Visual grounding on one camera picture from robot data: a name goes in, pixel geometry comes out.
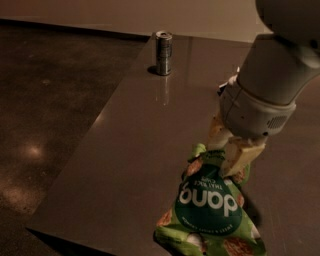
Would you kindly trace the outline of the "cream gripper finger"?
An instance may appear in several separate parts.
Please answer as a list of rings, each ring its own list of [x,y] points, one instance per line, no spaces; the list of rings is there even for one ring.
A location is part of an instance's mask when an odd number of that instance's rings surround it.
[[[241,171],[264,151],[266,141],[266,138],[245,139],[221,135],[218,142],[223,146],[225,156],[220,167],[220,176],[233,176]]]
[[[208,150],[220,150],[232,137],[232,133],[224,126],[221,114],[216,114],[211,122],[207,149]]]

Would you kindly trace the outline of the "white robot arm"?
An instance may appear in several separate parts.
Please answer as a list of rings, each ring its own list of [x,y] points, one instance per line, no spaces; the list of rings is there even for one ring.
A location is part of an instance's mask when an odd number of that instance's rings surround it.
[[[225,151],[223,177],[261,154],[320,73],[320,0],[255,0],[255,5],[270,32],[256,36],[238,73],[220,87],[209,133],[207,148]]]

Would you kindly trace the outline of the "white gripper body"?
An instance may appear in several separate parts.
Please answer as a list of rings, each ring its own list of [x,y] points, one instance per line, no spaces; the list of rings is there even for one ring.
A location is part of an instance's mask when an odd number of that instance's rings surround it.
[[[237,76],[229,81],[219,102],[224,126],[245,139],[278,134],[296,109],[295,103],[281,106],[251,96],[240,87]]]

